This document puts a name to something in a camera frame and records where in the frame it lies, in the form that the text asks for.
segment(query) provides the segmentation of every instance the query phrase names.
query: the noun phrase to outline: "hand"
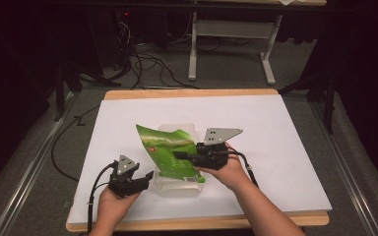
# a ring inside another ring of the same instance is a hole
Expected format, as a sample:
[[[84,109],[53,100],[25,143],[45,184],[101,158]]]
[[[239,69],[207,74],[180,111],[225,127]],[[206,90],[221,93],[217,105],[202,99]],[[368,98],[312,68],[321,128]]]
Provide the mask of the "hand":
[[[232,151],[232,147],[225,143],[229,151]],[[235,154],[231,154],[228,158],[228,163],[220,170],[214,170],[209,168],[195,167],[196,169],[210,173],[220,180],[230,190],[234,190],[237,186],[243,185],[243,183],[251,183],[244,169],[242,168],[239,157]]]
[[[90,235],[112,235],[116,225],[124,218],[140,194],[121,198],[108,188],[104,189],[99,196],[97,221]]]

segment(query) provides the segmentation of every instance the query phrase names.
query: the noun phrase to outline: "person's right hand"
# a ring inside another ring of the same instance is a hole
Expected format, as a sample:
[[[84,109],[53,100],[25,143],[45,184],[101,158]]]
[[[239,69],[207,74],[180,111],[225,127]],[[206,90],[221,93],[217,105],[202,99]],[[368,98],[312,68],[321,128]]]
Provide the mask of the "person's right hand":
[[[229,151],[232,151],[231,146],[226,144]],[[231,154],[228,159],[228,163],[220,170],[195,167],[196,169],[210,173],[220,180],[228,189],[234,191],[238,186],[244,185],[246,182],[251,183],[244,169],[242,168],[239,157],[235,154]]]

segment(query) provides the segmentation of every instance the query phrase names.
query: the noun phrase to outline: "green package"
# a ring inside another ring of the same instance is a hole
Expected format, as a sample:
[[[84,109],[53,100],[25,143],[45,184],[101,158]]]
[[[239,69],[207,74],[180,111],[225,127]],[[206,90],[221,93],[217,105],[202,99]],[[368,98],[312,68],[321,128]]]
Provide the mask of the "green package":
[[[196,154],[192,137],[182,131],[164,132],[137,125],[137,131],[147,153],[160,171],[161,177],[204,183],[205,178],[189,160],[176,159],[174,151]]]

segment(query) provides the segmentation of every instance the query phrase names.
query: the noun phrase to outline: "gray carpet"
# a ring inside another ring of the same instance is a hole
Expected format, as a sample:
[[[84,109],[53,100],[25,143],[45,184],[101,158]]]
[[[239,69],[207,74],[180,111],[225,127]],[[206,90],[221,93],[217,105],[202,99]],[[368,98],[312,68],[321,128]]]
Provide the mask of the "gray carpet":
[[[277,43],[271,56],[271,64],[277,80],[275,89],[283,88],[297,80],[303,66],[312,50],[313,43],[295,45],[291,41]],[[199,52],[198,79],[188,82],[188,50],[184,44],[169,47],[162,51],[149,46],[139,47],[140,55],[150,53],[160,57],[173,72],[174,78],[182,83],[190,84],[201,89],[249,89],[268,88],[264,79],[264,72],[258,61],[257,48],[263,47],[261,41],[246,45],[227,43],[214,51],[213,42],[205,42],[200,47],[205,51]],[[153,61],[143,62],[143,68],[150,68]],[[141,84],[144,88],[164,86],[160,76],[168,84],[172,84],[170,75],[159,65],[143,71]],[[134,73],[128,73],[118,80],[123,83],[122,89],[128,89],[136,82]],[[65,120],[58,132],[74,120],[74,116],[82,115],[89,109],[99,105],[104,94],[112,88],[93,86],[84,83],[81,93],[75,94],[72,106],[68,110]],[[330,139],[338,144],[343,158],[346,160],[349,172],[361,191],[365,202],[369,205],[370,213],[378,225],[378,173],[366,155],[364,148],[358,141],[351,124],[347,119],[341,101],[336,98],[334,111],[333,136],[327,136],[320,125],[318,112],[315,107],[320,104],[309,103],[304,98],[304,91],[294,92],[285,97],[285,104],[295,124],[297,132],[316,169],[321,183],[333,206],[329,212],[330,223],[327,226],[308,227],[308,235],[378,235],[378,228],[371,230],[373,222],[366,223],[361,210],[357,210],[356,201],[352,198],[352,189],[345,184],[341,163],[339,164],[336,151],[332,149]],[[79,178],[82,171],[89,141],[92,135],[97,110],[82,119],[85,126],[76,124],[69,128],[57,143],[54,150],[55,161],[68,174]],[[68,203],[73,199],[77,183],[59,174],[50,159],[50,150],[40,151],[40,145],[45,141],[55,123],[55,107],[31,127],[24,141],[0,175],[0,217],[8,205],[14,191],[25,175],[32,161],[38,153],[44,153],[42,168],[34,181],[31,191],[19,212],[15,212],[14,221],[7,227],[6,235],[77,235],[65,229],[65,222],[69,212]],[[121,235],[190,235],[193,232],[146,232]],[[248,230],[242,231],[200,231],[198,235],[249,235]]]

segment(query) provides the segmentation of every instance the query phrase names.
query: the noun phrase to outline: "white desk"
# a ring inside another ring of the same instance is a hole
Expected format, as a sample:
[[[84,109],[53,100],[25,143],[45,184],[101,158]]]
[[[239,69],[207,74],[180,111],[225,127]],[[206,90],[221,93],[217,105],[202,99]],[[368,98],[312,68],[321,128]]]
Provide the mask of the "white desk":
[[[199,131],[243,129],[229,143],[247,156],[262,191],[298,225],[328,223],[327,211],[332,207],[275,90],[133,90],[111,91],[101,104],[67,229],[86,231],[87,201],[95,177],[120,154],[141,163],[134,178],[154,169],[136,124],[156,129],[161,124],[182,123],[193,123]],[[117,230],[249,227],[233,193],[214,177],[205,177],[204,190],[197,198],[162,198],[151,184]]]
[[[290,0],[206,0],[207,2],[233,2],[233,3],[249,3],[249,4],[281,4],[281,2],[290,2]],[[326,0],[292,0],[292,5],[304,6],[324,6]],[[282,15],[276,16],[275,20],[270,23],[251,23],[251,22],[232,22],[232,21],[209,21],[199,20],[198,14],[192,14],[192,47],[189,57],[189,76],[190,81],[196,80],[197,65],[197,49],[196,41],[198,35],[208,36],[231,36],[245,38],[265,38],[268,40],[265,52],[260,52],[260,60],[263,70],[265,71],[267,83],[274,85],[276,83],[270,66],[269,57],[275,44],[281,26]]]

